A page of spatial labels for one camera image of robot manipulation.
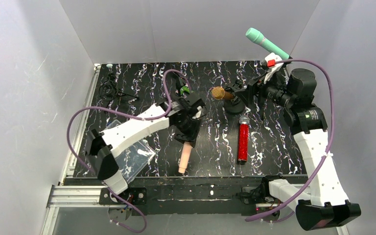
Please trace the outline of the pink microphone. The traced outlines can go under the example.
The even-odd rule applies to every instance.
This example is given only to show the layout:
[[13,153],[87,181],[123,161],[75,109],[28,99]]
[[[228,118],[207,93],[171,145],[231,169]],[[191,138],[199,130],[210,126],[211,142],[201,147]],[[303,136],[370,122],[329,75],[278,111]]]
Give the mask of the pink microphone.
[[179,162],[178,172],[184,174],[188,166],[192,146],[189,142],[185,142],[181,151],[181,157]]

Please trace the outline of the red glitter microphone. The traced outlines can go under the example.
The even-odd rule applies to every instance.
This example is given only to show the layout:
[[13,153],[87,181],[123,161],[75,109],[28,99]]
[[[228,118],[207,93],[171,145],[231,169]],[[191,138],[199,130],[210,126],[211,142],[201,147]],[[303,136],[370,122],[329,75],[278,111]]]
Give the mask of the red glitter microphone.
[[246,115],[243,115],[239,118],[237,154],[237,162],[239,165],[246,164],[248,160],[249,124],[250,119]]

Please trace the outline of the gold microphone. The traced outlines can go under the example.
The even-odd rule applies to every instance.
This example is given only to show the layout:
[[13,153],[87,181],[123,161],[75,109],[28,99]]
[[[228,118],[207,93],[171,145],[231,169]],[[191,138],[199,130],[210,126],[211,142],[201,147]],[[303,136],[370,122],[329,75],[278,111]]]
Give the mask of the gold microphone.
[[211,90],[211,95],[217,100],[233,100],[235,96],[224,90],[223,87],[214,87]]

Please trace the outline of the black tripod shock mount stand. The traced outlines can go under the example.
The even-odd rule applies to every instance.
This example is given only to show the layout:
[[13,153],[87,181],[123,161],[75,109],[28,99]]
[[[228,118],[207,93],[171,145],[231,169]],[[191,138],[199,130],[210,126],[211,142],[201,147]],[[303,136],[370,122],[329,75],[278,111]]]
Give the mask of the black tripod shock mount stand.
[[116,83],[116,76],[113,73],[109,73],[106,77],[102,78],[101,86],[98,89],[98,96],[103,101],[112,101],[114,99],[129,96],[139,100],[136,95],[124,93],[118,89]]

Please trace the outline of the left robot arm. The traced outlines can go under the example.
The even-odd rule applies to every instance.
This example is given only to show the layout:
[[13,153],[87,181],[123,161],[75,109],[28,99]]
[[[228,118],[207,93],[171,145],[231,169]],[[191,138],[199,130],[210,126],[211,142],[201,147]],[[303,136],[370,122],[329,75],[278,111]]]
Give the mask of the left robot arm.
[[170,104],[154,104],[136,119],[103,131],[91,130],[88,135],[86,159],[98,180],[102,181],[115,194],[128,188],[116,158],[128,147],[145,137],[170,126],[177,131],[174,138],[184,146],[182,149],[179,173],[185,173],[191,150],[195,147],[201,126],[201,116],[205,110],[204,101],[196,94],[174,98]]

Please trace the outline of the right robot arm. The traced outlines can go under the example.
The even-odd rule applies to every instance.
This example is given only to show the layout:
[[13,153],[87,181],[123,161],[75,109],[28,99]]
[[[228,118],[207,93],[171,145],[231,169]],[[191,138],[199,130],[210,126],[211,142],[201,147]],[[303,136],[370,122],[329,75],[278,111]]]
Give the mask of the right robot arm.
[[236,95],[250,104],[257,99],[262,106],[271,101],[283,108],[283,116],[301,152],[309,175],[309,192],[297,188],[283,176],[265,176],[261,184],[247,193],[251,203],[266,197],[279,199],[280,207],[290,208],[299,225],[306,231],[341,227],[361,215],[357,203],[344,192],[332,154],[327,149],[332,135],[323,111],[313,104],[317,82],[307,69],[294,69],[289,77],[284,70],[251,79]]

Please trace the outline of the black round base shock stand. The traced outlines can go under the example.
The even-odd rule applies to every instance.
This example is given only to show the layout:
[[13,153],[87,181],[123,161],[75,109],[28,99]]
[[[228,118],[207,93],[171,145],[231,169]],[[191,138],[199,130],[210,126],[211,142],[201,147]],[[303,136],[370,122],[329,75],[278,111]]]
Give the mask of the black round base shock stand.
[[245,110],[244,103],[238,96],[235,95],[235,92],[242,88],[243,82],[238,79],[230,84],[226,84],[223,86],[223,107],[227,113],[237,115]]

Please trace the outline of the teal microphone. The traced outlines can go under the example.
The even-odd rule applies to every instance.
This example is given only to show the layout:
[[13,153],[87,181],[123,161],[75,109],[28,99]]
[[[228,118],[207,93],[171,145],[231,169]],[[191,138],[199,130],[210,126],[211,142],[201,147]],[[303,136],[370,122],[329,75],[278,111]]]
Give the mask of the teal microphone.
[[275,45],[273,42],[268,40],[260,31],[258,31],[255,28],[249,28],[245,36],[247,39],[249,39],[252,43],[261,46],[263,49],[270,53],[274,53],[275,55],[278,55],[283,60],[291,59],[291,56],[286,53],[284,50],[282,50],[280,47]]

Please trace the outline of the clear plastic screw box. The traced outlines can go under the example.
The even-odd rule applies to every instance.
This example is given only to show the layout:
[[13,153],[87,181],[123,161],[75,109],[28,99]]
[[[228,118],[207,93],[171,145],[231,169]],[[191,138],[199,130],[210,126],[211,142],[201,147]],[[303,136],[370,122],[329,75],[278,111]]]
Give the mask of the clear plastic screw box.
[[127,183],[132,182],[156,155],[144,141],[149,135],[147,126],[148,122],[139,120],[120,123],[115,119],[102,131],[102,138],[111,146],[111,153]]

